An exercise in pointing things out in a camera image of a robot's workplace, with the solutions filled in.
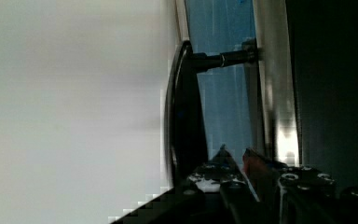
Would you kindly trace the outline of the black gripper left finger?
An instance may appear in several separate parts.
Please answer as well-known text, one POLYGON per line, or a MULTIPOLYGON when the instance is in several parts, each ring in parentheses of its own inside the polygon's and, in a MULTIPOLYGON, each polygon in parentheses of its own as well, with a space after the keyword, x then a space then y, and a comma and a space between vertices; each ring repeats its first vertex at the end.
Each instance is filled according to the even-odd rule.
POLYGON ((270 213, 221 146, 179 185, 111 224, 270 224, 270 213))

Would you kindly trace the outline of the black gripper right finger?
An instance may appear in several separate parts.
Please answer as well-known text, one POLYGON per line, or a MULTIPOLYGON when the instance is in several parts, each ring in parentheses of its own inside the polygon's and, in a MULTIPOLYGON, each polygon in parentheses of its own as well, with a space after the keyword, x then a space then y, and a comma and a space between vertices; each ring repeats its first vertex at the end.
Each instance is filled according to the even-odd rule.
POLYGON ((309 166, 289 166, 248 148, 243 171, 274 224, 358 224, 358 187, 337 191, 337 181, 309 166))

